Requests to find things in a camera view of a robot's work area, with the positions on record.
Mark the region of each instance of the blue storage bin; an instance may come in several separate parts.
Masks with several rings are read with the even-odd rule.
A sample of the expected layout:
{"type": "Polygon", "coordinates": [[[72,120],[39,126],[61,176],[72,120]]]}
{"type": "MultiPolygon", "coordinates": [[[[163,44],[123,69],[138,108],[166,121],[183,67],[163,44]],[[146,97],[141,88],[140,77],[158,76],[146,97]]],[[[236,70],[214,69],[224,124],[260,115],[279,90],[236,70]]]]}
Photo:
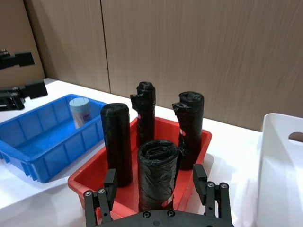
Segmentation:
{"type": "Polygon", "coordinates": [[[76,129],[67,95],[0,124],[0,158],[46,183],[104,138],[103,102],[89,99],[91,118],[76,129]]]}

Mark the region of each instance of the white plastic container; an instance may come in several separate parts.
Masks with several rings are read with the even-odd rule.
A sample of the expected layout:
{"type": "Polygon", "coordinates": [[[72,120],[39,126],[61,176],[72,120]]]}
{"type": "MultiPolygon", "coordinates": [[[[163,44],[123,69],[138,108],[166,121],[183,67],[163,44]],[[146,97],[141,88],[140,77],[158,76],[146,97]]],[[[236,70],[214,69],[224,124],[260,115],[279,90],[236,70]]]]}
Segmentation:
{"type": "Polygon", "coordinates": [[[70,109],[76,129],[91,120],[89,100],[87,98],[74,98],[70,101],[70,109]]]}
{"type": "Polygon", "coordinates": [[[263,122],[258,178],[258,227],[303,227],[303,119],[278,113],[263,122]]]}

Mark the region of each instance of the rolled garbage bag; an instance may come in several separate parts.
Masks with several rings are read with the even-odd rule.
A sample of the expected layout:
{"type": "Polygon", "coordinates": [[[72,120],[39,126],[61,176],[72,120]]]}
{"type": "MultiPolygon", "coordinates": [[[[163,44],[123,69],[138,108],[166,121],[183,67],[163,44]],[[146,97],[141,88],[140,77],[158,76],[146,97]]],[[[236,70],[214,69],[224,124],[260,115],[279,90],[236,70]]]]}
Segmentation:
{"type": "Polygon", "coordinates": [[[204,97],[197,92],[188,91],[180,93],[179,98],[180,101],[172,104],[172,108],[180,124],[180,169],[190,170],[201,151],[204,97]]]}
{"type": "Polygon", "coordinates": [[[111,103],[101,110],[101,120],[109,169],[116,169],[118,186],[133,180],[129,109],[123,103],[111,103]]]}
{"type": "Polygon", "coordinates": [[[139,211],[173,209],[179,151],[167,140],[144,143],[138,151],[139,211]]]}
{"type": "Polygon", "coordinates": [[[137,94],[131,95],[133,109],[138,112],[137,147],[155,138],[156,89],[150,82],[140,82],[137,94]]]}

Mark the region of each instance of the white table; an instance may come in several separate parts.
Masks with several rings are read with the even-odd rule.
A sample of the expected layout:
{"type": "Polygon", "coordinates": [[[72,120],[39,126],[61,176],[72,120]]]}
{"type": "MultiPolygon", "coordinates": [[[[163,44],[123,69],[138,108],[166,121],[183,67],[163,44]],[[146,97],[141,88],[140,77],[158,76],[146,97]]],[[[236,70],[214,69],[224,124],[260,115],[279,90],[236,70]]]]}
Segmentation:
{"type": "MultiPolygon", "coordinates": [[[[45,83],[48,96],[34,100],[27,98],[24,110],[0,112],[0,122],[67,94],[77,94],[105,103],[125,103],[130,109],[130,121],[137,116],[129,98],[53,79],[45,79],[45,83]]],[[[159,106],[156,107],[156,116],[177,121],[172,110],[159,106]]],[[[241,212],[244,203],[239,195],[247,191],[249,177],[255,174],[261,133],[205,118],[203,129],[213,135],[204,163],[208,180],[215,183],[226,182],[230,185],[233,223],[236,227],[240,227],[242,226],[240,220],[245,217],[241,212]]],[[[103,145],[104,143],[100,143],[86,152],[46,184],[32,181],[22,171],[2,160],[0,162],[0,226],[84,227],[84,212],[78,195],[68,188],[67,179],[103,145]]],[[[203,213],[203,210],[194,191],[187,211],[203,213]]]]}

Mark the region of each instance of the red plastic tray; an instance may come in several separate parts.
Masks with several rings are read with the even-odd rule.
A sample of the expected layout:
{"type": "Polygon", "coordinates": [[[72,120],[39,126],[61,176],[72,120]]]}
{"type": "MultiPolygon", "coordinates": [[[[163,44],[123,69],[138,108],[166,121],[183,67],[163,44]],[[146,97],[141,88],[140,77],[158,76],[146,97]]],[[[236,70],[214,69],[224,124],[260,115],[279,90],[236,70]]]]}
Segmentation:
{"type": "MultiPolygon", "coordinates": [[[[113,219],[126,217],[138,213],[139,191],[138,191],[138,163],[137,163],[137,119],[130,124],[131,149],[133,161],[133,182],[123,188],[118,188],[113,210],[113,219]]],[[[156,139],[170,140],[178,145],[179,123],[156,117],[155,137],[156,139]]],[[[212,138],[212,134],[202,130],[202,148],[196,163],[202,163],[206,150],[212,138]]],[[[84,208],[83,193],[87,190],[97,191],[103,187],[103,181],[107,172],[106,148],[102,148],[87,163],[73,173],[68,179],[68,186],[79,195],[81,205],[84,208]]],[[[174,191],[174,209],[185,210],[194,184],[192,170],[180,170],[174,191]]]]}

